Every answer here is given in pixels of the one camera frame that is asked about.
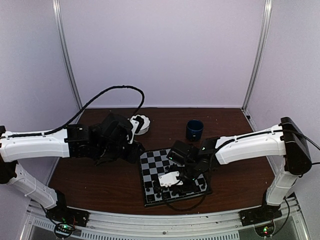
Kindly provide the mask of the folding black silver chessboard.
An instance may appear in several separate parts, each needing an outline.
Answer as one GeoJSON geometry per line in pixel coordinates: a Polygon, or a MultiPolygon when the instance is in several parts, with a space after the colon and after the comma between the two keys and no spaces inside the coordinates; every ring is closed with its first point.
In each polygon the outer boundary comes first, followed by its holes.
{"type": "Polygon", "coordinates": [[[140,181],[142,188],[142,197],[144,201],[144,207],[155,207],[164,205],[165,203],[173,203],[184,199],[192,199],[201,197],[207,190],[207,179],[201,174],[195,181],[199,186],[200,192],[198,194],[192,194],[187,196],[171,196],[171,192],[175,191],[175,186],[169,188],[161,187],[158,177],[167,174],[173,170],[179,170],[180,166],[167,158],[170,149],[157,149],[147,151],[140,156],[138,162],[140,181]],[[206,184],[206,189],[201,189],[201,185],[206,184]],[[159,192],[155,192],[154,188],[158,187],[159,192]],[[154,201],[148,202],[147,196],[153,195],[154,201]]]}

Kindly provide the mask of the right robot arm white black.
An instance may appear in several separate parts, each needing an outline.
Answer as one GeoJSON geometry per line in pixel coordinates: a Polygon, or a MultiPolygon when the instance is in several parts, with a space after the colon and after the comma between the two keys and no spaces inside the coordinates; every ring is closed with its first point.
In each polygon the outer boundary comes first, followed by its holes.
{"type": "Polygon", "coordinates": [[[256,210],[259,220],[268,220],[299,176],[312,168],[308,139],[289,117],[270,128],[235,136],[205,139],[200,147],[177,140],[167,158],[178,165],[177,170],[160,176],[161,187],[184,185],[195,181],[212,167],[240,160],[265,156],[282,156],[284,162],[266,190],[262,206],[256,210]]]}

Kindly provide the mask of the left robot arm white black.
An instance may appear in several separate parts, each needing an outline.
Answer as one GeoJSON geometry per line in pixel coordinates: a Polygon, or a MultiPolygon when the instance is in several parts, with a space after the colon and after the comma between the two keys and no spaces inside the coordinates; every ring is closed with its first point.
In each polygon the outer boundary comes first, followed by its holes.
{"type": "Polygon", "coordinates": [[[148,132],[145,115],[126,118],[110,113],[102,123],[68,124],[60,130],[14,133],[0,128],[0,183],[13,185],[26,197],[41,204],[61,222],[72,218],[65,195],[30,175],[20,159],[42,157],[89,158],[96,166],[122,159],[134,164],[145,149],[134,137],[148,132]]]}

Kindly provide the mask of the right green led circuit board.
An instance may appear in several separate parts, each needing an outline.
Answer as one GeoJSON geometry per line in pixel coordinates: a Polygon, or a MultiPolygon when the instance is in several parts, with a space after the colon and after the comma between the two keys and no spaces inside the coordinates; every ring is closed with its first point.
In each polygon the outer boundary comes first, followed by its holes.
{"type": "Polygon", "coordinates": [[[275,230],[275,227],[273,225],[262,225],[255,228],[255,232],[260,237],[267,237],[271,235],[275,230]]]}

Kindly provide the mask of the green led circuit board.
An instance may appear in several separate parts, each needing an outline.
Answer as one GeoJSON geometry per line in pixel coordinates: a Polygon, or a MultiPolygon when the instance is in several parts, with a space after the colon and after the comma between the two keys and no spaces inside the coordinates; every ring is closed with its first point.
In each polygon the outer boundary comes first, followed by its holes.
{"type": "Polygon", "coordinates": [[[73,226],[66,223],[57,223],[54,227],[54,232],[62,235],[71,235],[74,232],[73,226]]]}
{"type": "Polygon", "coordinates": [[[262,225],[255,228],[255,232],[260,237],[267,237],[271,235],[275,230],[275,227],[273,225],[262,225]]]}

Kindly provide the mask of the left green led circuit board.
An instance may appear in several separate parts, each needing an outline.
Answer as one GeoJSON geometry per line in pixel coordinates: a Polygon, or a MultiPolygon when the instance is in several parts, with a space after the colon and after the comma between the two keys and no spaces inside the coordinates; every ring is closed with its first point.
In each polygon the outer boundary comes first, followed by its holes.
{"type": "Polygon", "coordinates": [[[57,223],[54,227],[54,232],[62,235],[71,235],[74,232],[73,226],[66,223],[57,223]]]}

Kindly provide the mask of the white scalloped ceramic bowl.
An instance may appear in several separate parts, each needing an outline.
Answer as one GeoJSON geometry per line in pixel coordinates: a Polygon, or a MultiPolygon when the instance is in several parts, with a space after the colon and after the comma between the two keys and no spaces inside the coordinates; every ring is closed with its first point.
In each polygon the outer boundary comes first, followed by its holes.
{"type": "Polygon", "coordinates": [[[145,115],[134,115],[130,118],[130,122],[133,125],[133,131],[136,136],[144,135],[150,129],[151,121],[145,115]]]}

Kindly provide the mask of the dark blue ceramic mug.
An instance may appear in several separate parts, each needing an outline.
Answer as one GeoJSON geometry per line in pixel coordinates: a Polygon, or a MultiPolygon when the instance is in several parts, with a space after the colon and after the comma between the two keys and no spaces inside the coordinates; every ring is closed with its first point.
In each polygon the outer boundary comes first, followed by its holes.
{"type": "Polygon", "coordinates": [[[189,120],[186,123],[185,137],[188,141],[197,142],[201,139],[204,130],[204,124],[197,119],[189,120]]]}

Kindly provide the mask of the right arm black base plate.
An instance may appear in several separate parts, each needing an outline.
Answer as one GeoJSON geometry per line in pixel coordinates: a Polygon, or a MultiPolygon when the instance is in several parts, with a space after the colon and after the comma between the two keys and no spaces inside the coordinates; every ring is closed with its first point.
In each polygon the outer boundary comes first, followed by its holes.
{"type": "Polygon", "coordinates": [[[282,212],[277,207],[259,206],[239,212],[242,226],[255,225],[271,221],[282,216],[282,212]]]}

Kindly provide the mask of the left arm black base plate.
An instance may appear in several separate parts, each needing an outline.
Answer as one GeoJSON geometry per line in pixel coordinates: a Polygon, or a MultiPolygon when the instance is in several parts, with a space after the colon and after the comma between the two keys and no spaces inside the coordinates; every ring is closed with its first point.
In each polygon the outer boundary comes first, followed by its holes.
{"type": "Polygon", "coordinates": [[[86,227],[90,216],[90,213],[85,210],[58,206],[47,209],[46,213],[53,221],[79,227],[86,227]]]}

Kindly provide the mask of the aluminium front rail frame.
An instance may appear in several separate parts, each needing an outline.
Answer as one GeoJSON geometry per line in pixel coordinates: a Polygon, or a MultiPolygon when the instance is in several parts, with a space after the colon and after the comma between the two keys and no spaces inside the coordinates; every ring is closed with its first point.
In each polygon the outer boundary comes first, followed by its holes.
{"type": "MultiPolygon", "coordinates": [[[[134,215],[87,210],[86,227],[77,226],[67,240],[311,240],[306,221],[295,196],[281,204],[282,217],[273,222],[244,226],[239,212],[249,208],[182,215],[134,215]],[[258,228],[274,223],[276,235],[261,237],[258,228]]],[[[18,240],[52,239],[54,224],[40,205],[31,200],[18,240]]]]}

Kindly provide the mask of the left aluminium corner post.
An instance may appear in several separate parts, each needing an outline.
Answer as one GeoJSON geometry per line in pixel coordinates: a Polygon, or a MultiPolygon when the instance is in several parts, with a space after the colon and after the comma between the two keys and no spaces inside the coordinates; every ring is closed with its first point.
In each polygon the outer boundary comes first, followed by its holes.
{"type": "Polygon", "coordinates": [[[62,55],[63,55],[63,61],[64,61],[66,73],[67,73],[67,78],[70,83],[71,91],[72,91],[73,97],[75,99],[77,108],[80,110],[83,107],[83,104],[82,104],[79,90],[78,90],[76,80],[74,77],[74,72],[73,72],[71,59],[70,59],[70,55],[69,55],[69,51],[68,51],[68,45],[67,45],[66,35],[65,35],[65,31],[64,31],[60,1],[53,0],[52,7],[53,7],[53,13],[54,13],[57,31],[58,31],[58,35],[59,35],[59,41],[60,41],[60,46],[61,46],[62,55]]]}

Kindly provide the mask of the aluminium corner post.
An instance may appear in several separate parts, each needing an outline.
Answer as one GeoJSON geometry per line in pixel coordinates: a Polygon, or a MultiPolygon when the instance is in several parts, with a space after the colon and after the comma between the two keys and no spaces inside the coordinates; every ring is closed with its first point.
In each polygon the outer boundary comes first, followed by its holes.
{"type": "Polygon", "coordinates": [[[65,31],[64,31],[60,1],[53,0],[52,7],[53,7],[53,13],[54,13],[57,31],[58,31],[58,35],[59,35],[59,41],[60,41],[60,46],[61,46],[62,55],[63,55],[63,61],[64,61],[66,73],[67,73],[67,78],[70,83],[71,91],[72,91],[73,97],[75,99],[77,108],[80,110],[83,107],[83,104],[82,104],[79,90],[78,90],[76,80],[74,77],[74,72],[73,72],[71,59],[70,59],[70,55],[69,55],[69,51],[68,51],[68,45],[67,45],[66,35],[65,35],[65,31]]]}
{"type": "Polygon", "coordinates": [[[264,1],[264,10],[259,34],[259,40],[256,50],[256,55],[254,58],[253,68],[250,75],[249,85],[246,91],[246,95],[244,98],[244,102],[242,105],[242,110],[244,112],[247,111],[249,107],[249,103],[254,91],[255,83],[259,74],[259,69],[262,63],[263,52],[265,49],[265,45],[268,38],[268,33],[270,29],[270,22],[272,17],[272,9],[273,9],[273,1],[272,0],[265,0],[264,1]]]}

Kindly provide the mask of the right aluminium corner post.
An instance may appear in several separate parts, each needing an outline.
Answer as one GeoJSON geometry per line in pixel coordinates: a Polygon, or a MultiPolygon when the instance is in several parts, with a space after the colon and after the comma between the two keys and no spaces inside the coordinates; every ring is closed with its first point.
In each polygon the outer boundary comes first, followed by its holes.
{"type": "Polygon", "coordinates": [[[259,34],[259,40],[256,50],[256,55],[254,58],[253,68],[250,75],[249,85],[246,91],[246,95],[244,98],[244,102],[242,105],[242,110],[244,112],[247,111],[249,107],[249,103],[254,91],[255,83],[259,74],[259,69],[262,63],[263,52],[265,49],[265,45],[268,38],[268,33],[270,29],[270,22],[272,17],[272,9],[273,9],[273,1],[272,0],[265,0],[264,1],[264,10],[259,34]]]}

